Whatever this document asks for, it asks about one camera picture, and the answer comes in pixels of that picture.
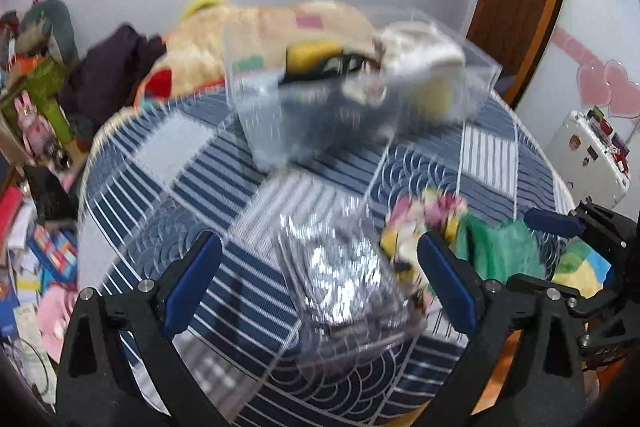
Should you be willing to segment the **green knitted doll sweater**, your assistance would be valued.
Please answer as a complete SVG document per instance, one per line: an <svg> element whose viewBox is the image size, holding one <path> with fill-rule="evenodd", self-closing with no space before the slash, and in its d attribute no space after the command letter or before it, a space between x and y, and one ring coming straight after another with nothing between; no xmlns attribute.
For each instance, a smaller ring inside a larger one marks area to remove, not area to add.
<svg viewBox="0 0 640 427"><path fill-rule="evenodd" d="M469 262L482 280L506 283L516 274L546 277L538 243L523 221L493 227L468 213L459 222L452 251Z"/></svg>

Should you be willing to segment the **colourful small cloth doll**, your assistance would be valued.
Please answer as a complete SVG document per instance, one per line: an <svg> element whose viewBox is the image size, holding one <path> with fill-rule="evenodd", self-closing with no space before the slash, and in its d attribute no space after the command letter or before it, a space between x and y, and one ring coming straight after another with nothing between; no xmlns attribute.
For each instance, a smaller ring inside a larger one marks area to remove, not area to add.
<svg viewBox="0 0 640 427"><path fill-rule="evenodd" d="M427 232L435 232L451 246L467 213L463 197L426 188L419 196L400 196L386 218L380 246L400 286L424 314L437 305L431 283L419 265L419 239Z"/></svg>

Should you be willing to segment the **silver foil plastic bag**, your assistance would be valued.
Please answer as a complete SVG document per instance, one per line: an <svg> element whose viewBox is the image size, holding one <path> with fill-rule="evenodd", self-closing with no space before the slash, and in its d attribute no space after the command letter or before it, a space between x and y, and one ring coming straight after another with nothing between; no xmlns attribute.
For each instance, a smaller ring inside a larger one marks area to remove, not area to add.
<svg viewBox="0 0 640 427"><path fill-rule="evenodd" d="M303 365L372 359L426 326L361 199L314 205L306 216L282 213L273 246L306 336Z"/></svg>

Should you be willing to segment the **white drawstring pouch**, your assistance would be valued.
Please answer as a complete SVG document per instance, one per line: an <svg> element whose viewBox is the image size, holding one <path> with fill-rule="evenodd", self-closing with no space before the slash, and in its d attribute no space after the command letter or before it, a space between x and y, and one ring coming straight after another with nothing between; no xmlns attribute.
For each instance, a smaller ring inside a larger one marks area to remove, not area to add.
<svg viewBox="0 0 640 427"><path fill-rule="evenodd" d="M391 23L375 35L373 42L381 68L390 75L414 76L439 67L465 65L462 46L435 23Z"/></svg>

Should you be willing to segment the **clear plastic storage box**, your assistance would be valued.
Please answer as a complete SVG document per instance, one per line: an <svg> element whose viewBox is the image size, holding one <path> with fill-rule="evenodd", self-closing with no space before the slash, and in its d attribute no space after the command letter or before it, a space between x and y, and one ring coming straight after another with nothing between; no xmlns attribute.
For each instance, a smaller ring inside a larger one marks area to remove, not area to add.
<svg viewBox="0 0 640 427"><path fill-rule="evenodd" d="M314 4L243 14L222 44L228 103L262 170L471 120L501 72L417 9Z"/></svg>

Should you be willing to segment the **white suitcase with stickers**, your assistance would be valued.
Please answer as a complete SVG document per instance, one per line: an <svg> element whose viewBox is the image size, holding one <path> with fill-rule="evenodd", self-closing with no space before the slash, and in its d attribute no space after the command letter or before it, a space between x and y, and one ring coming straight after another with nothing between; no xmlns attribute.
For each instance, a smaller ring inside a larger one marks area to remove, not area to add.
<svg viewBox="0 0 640 427"><path fill-rule="evenodd" d="M630 176L614 129L597 107L572 110L544 148L574 202L591 200L613 209L627 195Z"/></svg>

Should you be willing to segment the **blue patterned tablecloth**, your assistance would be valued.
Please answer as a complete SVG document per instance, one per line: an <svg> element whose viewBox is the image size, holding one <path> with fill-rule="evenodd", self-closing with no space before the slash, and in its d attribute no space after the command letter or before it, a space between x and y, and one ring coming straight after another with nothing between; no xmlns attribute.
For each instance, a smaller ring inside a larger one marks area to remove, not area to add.
<svg viewBox="0 0 640 427"><path fill-rule="evenodd" d="M466 345L442 312L421 335L344 369L311 362L314 335L278 262L286 222L315 228L361 207L382 229L398 199L462 197L491 225L574 202L518 117L491 96L469 124L322 154L261 172L224 91L115 115L94 140L82 180L78 283L111 296L159 277L203 231L220 267L176 347L235 426L411 423Z"/></svg>

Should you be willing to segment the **pink bunny doll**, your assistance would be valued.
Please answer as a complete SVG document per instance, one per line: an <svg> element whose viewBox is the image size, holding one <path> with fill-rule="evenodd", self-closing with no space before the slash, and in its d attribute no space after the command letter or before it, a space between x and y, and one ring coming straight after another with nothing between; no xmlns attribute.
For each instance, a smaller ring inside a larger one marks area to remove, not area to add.
<svg viewBox="0 0 640 427"><path fill-rule="evenodd" d="M48 146L55 139L49 121L39 114L27 91L14 98L14 107L26 152L32 158L46 156Z"/></svg>

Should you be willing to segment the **green storage box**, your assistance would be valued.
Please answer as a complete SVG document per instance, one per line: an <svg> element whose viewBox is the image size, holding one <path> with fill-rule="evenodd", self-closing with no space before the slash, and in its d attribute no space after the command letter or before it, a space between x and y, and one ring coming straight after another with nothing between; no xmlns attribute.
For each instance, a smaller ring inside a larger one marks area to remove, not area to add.
<svg viewBox="0 0 640 427"><path fill-rule="evenodd" d="M52 58L46 58L2 95L1 112L18 141L22 141L22 130L17 121L14 98L21 96L23 91L29 94L30 101L38 109L38 113L50 122L58 141L66 145L73 140L70 125L58 104L58 92L63 87L65 74L66 70L62 65L55 63Z"/></svg>

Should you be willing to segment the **dark purple clothing pile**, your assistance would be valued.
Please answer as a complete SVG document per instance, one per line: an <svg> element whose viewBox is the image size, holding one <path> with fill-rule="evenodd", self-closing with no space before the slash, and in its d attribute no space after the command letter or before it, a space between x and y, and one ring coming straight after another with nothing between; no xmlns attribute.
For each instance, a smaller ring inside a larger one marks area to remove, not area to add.
<svg viewBox="0 0 640 427"><path fill-rule="evenodd" d="M73 134L90 141L102 124L134 101L140 82L165 53L160 36L141 35L128 24L88 49L58 92Z"/></svg>

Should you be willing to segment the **beige plush blanket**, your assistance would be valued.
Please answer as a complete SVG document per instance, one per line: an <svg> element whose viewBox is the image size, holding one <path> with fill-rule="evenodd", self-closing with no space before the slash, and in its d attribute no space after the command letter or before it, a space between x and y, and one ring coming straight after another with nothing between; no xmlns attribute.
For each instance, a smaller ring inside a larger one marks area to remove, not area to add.
<svg viewBox="0 0 640 427"><path fill-rule="evenodd" d="M293 43L332 40L344 49L373 52L374 25L354 6L307 1L289 6L241 6L198 0L163 36L166 53L141 81L134 106L165 102L224 83L226 63L262 59L282 66Z"/></svg>

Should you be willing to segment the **grey plush toy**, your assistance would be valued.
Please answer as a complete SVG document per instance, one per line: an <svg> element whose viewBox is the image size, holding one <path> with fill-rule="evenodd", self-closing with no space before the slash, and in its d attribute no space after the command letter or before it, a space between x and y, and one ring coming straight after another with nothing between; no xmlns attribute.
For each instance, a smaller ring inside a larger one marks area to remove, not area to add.
<svg viewBox="0 0 640 427"><path fill-rule="evenodd" d="M15 52L28 55L40 51L65 67L78 62L70 11L62 0L41 0L21 20Z"/></svg>

